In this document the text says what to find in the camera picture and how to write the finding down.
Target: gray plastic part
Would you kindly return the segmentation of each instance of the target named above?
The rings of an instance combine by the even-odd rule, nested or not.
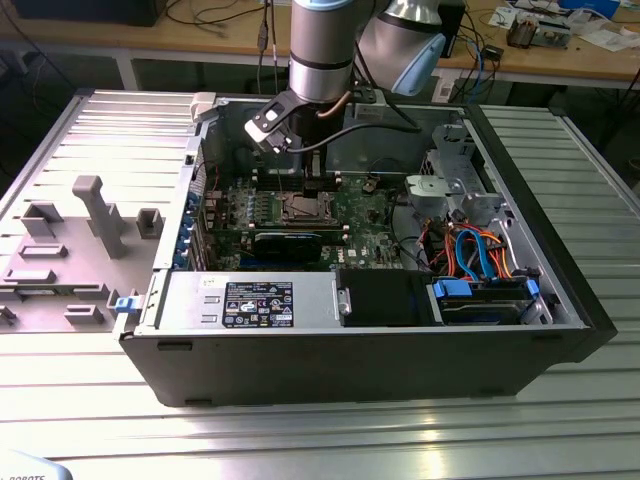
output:
[[[20,295],[15,288],[2,288],[0,289],[0,301],[22,302],[22,295]]]
[[[104,317],[95,305],[67,305],[64,317],[72,325],[86,325],[104,322]]]
[[[112,260],[105,248],[87,226],[86,217],[68,217],[64,222],[52,223],[57,242],[64,244],[68,255],[63,258],[22,258],[23,245],[33,245],[25,235],[15,253],[0,272],[0,280],[9,270],[53,270],[56,282],[41,289],[29,290],[21,284],[0,284],[0,304],[13,310],[20,321],[11,327],[19,332],[104,332],[112,330],[115,317],[105,308],[106,300],[80,300],[73,288],[94,287],[105,284],[109,290],[117,289],[127,295],[131,289],[146,292],[158,247],[158,240],[142,240],[135,224],[135,217],[123,218],[122,242],[127,246],[127,256]],[[68,294],[51,295],[51,292]],[[71,325],[64,318],[67,304],[96,304],[104,314],[101,324]]]
[[[36,242],[51,242],[55,238],[50,223],[64,220],[52,203],[33,202],[21,218],[22,224]]]
[[[125,254],[125,246],[120,241],[117,220],[112,219],[109,208],[104,203],[100,189],[102,180],[96,175],[78,175],[71,191],[87,207],[91,221],[98,232],[110,258],[120,258]]]
[[[73,293],[80,300],[106,300],[109,298],[109,289],[103,283],[94,288],[74,288]]]
[[[111,315],[111,318],[113,318],[114,320],[118,318],[118,313],[116,312],[116,302],[119,298],[120,294],[115,288],[111,290],[109,298],[107,298],[107,313]]]
[[[15,283],[53,283],[56,280],[56,274],[53,270],[9,270],[4,276],[5,282]]]
[[[23,245],[18,254],[28,258],[62,258],[69,252],[61,243],[40,243],[37,245]]]
[[[141,208],[136,218],[136,225],[143,240],[157,240],[162,236],[164,221],[157,208]]]
[[[118,206],[115,203],[107,203],[107,208],[109,209],[109,217],[113,221],[113,225],[115,226],[118,235],[122,235],[122,229],[124,228],[124,220],[120,216],[120,212],[118,211]],[[91,229],[91,233],[93,233],[94,237],[99,237],[100,232],[96,230],[93,225],[93,221],[90,218],[87,218],[87,225]]]
[[[0,323],[5,325],[13,325],[16,319],[16,314],[13,313],[6,305],[0,305]]]

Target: sticker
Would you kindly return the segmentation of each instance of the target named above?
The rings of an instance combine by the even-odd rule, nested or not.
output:
[[[224,288],[228,281],[229,277],[224,275],[202,275],[200,288]]]
[[[293,327],[291,282],[230,282],[226,286],[222,315],[226,328]]]

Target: warning label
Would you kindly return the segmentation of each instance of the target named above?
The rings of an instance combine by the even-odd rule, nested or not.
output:
[[[226,328],[293,327],[293,284],[227,283],[222,324]]]

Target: motherboard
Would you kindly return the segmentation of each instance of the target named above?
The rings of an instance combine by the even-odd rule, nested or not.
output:
[[[341,176],[339,188],[312,198],[290,190],[285,178],[271,182],[275,189],[238,178],[207,192],[208,269],[403,268],[389,225],[394,190],[375,188],[378,181],[366,174]]]

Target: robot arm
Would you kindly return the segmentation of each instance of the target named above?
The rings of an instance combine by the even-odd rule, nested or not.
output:
[[[358,63],[374,87],[404,95],[416,95],[424,87],[445,44],[438,3],[393,0],[369,20],[358,42]],[[289,89],[245,124],[266,151],[304,152],[307,175],[322,175],[327,140],[345,133],[342,114],[334,113],[342,113],[348,99],[359,13],[370,5],[362,0],[294,0]],[[391,124],[370,126],[402,130]],[[292,147],[294,140],[301,148]],[[312,166],[314,156],[319,166]]]

